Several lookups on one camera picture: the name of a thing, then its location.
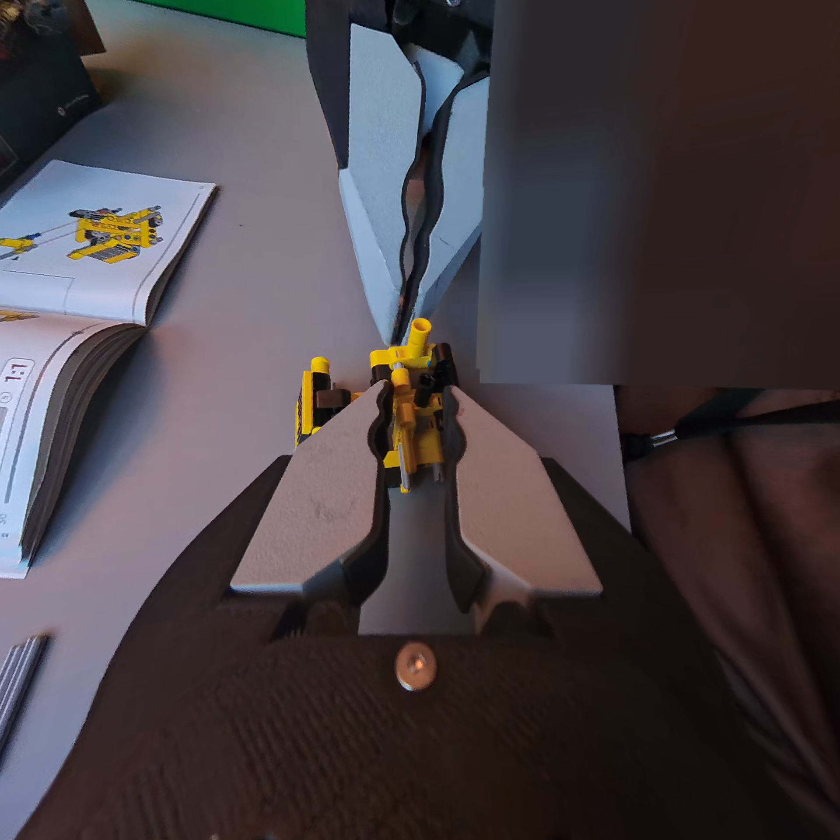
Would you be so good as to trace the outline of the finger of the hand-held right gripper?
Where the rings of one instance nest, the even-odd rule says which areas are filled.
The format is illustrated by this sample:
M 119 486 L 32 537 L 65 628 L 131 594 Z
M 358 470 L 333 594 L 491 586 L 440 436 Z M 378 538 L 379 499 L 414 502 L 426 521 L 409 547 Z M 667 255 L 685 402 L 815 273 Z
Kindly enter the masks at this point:
M 488 74 L 465 77 L 434 117 L 403 340 L 414 319 L 431 317 L 480 235 L 489 84 Z
M 406 179 L 418 156 L 424 99 L 423 73 L 394 38 L 352 24 L 349 159 L 339 171 L 339 189 L 364 293 L 385 346 L 400 319 Z

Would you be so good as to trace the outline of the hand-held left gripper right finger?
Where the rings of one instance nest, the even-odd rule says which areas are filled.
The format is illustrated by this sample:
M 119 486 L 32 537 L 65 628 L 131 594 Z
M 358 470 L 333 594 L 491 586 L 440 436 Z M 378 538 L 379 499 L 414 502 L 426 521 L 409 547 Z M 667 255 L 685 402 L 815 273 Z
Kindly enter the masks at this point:
M 445 557 L 462 613 L 602 583 L 538 453 L 460 388 L 444 391 Z

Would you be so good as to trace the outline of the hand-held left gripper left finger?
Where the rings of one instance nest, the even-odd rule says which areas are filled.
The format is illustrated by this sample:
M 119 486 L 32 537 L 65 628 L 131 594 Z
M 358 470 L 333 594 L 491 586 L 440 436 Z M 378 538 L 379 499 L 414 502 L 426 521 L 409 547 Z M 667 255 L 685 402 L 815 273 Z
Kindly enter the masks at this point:
M 235 592 L 360 606 L 387 569 L 389 500 L 376 443 L 392 386 L 371 386 L 290 458 L 230 582 Z

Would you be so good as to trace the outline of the yellow lego vehicle model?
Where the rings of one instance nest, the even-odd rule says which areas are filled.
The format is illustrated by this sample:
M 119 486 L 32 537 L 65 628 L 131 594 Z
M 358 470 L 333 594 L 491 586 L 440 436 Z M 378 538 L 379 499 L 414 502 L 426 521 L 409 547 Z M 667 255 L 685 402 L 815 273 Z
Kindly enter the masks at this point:
M 436 481 L 444 479 L 443 396 L 458 376 L 447 343 L 430 343 L 432 323 L 415 318 L 404 344 L 371 352 L 371 384 L 393 385 L 390 422 L 392 443 L 384 456 L 389 487 L 410 492 L 420 468 L 430 468 Z M 295 445 L 310 438 L 330 419 L 361 397 L 334 385 L 327 358 L 316 357 L 302 373 L 296 403 Z

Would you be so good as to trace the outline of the lego instruction booklet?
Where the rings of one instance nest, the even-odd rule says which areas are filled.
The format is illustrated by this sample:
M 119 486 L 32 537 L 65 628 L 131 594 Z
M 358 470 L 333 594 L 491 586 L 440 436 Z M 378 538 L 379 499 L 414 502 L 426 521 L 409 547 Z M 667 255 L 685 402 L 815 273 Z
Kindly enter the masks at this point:
M 1 568 L 28 572 L 93 393 L 217 186 L 51 161 L 2 208 Z

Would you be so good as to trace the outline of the grey lego axle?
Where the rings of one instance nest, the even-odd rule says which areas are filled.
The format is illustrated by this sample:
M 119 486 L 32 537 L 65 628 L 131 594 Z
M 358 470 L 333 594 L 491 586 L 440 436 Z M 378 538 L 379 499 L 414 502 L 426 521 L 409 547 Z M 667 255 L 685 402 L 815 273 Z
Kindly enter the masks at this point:
M 1 756 L 7 747 L 16 719 L 25 702 L 37 668 L 52 641 L 51 633 L 40 633 L 10 647 L 1 668 Z

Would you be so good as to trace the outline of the green board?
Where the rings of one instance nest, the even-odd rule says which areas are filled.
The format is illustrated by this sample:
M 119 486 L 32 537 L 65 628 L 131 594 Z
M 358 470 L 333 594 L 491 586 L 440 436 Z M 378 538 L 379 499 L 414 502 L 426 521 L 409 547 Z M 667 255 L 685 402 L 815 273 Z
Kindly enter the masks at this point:
M 188 14 L 305 38 L 304 1 L 143 1 Z

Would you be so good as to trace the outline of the black cardboard box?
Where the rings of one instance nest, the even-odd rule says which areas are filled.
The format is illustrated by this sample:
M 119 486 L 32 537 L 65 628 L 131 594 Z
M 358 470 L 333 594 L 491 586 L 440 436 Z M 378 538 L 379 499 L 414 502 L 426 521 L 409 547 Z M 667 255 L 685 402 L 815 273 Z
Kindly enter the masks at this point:
M 82 63 L 105 51 L 84 1 L 1 2 L 1 189 L 101 100 Z

